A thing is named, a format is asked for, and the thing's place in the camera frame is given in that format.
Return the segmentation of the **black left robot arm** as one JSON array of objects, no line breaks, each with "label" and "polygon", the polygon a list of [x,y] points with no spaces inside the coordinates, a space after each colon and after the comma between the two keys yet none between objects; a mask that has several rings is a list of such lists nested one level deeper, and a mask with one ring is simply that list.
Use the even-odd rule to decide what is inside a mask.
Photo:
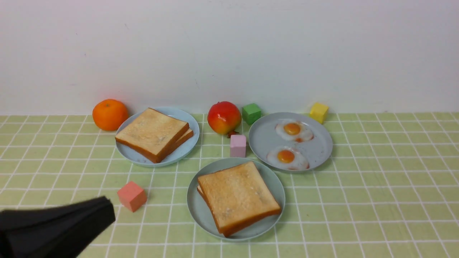
[{"label": "black left robot arm", "polygon": [[113,222],[105,196],[46,209],[5,209],[0,214],[2,258],[76,258]]}]

